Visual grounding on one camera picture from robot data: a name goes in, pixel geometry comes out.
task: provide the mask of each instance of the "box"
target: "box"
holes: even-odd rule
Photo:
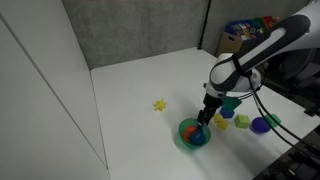
[[[216,57],[222,53],[248,52],[255,45],[255,39],[275,24],[272,16],[229,22],[222,33]]]
[[[223,32],[216,52],[216,57],[222,53],[235,53],[239,50],[249,51],[253,41],[243,41],[240,37]]]

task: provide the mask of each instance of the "white wall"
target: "white wall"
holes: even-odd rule
[[[0,12],[106,163],[90,73],[61,0],[1,0]]]
[[[0,21],[0,179],[108,180],[108,170]]]

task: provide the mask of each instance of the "yellow block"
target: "yellow block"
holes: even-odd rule
[[[229,126],[229,121],[225,120],[221,114],[214,115],[213,120],[217,127],[223,131],[225,131]]]

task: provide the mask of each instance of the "purple toy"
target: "purple toy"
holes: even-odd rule
[[[262,117],[257,117],[252,121],[251,129],[258,134],[263,134],[270,131],[269,125]]]
[[[228,111],[226,108],[222,106],[220,109],[220,114],[223,116],[223,118],[229,119],[233,117],[234,111]]]

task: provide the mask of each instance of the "blue block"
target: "blue block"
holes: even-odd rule
[[[233,117],[234,111],[228,111],[224,107],[221,107],[220,114],[223,116],[223,118],[228,119],[228,118],[232,118]]]

